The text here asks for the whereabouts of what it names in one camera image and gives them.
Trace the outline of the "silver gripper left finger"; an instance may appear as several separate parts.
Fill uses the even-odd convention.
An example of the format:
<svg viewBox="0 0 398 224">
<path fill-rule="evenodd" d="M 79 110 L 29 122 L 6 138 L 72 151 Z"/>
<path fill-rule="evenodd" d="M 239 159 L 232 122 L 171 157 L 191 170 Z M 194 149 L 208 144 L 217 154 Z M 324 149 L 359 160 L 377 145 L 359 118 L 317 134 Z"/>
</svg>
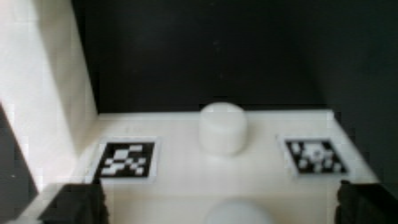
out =
<svg viewBox="0 0 398 224">
<path fill-rule="evenodd" d="M 100 184 L 66 184 L 40 215 L 43 224 L 109 224 Z"/>
</svg>

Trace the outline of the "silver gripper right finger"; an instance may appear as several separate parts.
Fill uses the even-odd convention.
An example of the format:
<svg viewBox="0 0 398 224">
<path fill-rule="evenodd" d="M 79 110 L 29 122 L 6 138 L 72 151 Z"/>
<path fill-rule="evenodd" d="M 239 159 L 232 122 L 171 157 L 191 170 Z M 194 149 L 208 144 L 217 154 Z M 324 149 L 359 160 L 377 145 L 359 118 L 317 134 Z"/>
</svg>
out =
<svg viewBox="0 0 398 224">
<path fill-rule="evenodd" d="M 342 181 L 335 224 L 398 224 L 398 198 L 377 183 Z"/>
</svg>

